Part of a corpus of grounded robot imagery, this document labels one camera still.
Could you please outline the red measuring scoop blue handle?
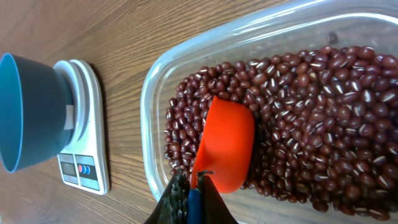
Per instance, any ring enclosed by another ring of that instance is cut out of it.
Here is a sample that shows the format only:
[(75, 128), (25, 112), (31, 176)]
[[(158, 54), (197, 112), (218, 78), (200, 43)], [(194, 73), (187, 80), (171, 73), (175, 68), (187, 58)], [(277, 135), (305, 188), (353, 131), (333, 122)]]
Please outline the red measuring scoop blue handle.
[(188, 223), (202, 223), (197, 173), (210, 174), (219, 194), (237, 191), (246, 180), (254, 144), (254, 118), (239, 103), (213, 98), (193, 165), (188, 196)]

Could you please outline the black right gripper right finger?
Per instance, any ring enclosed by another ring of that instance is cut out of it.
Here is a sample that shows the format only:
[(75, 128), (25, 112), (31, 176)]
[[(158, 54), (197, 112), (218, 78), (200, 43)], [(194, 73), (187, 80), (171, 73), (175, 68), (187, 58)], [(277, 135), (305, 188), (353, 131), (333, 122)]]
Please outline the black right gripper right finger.
[(238, 224), (217, 191), (210, 174), (203, 170), (197, 173), (198, 190), (201, 192), (201, 218), (203, 224)]

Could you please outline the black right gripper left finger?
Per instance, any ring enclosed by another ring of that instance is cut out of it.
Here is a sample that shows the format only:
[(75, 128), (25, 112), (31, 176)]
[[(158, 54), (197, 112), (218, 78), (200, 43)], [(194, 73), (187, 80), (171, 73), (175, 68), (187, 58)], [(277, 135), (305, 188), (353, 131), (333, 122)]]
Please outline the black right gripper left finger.
[(173, 176), (145, 224), (186, 224), (190, 184), (184, 174)]

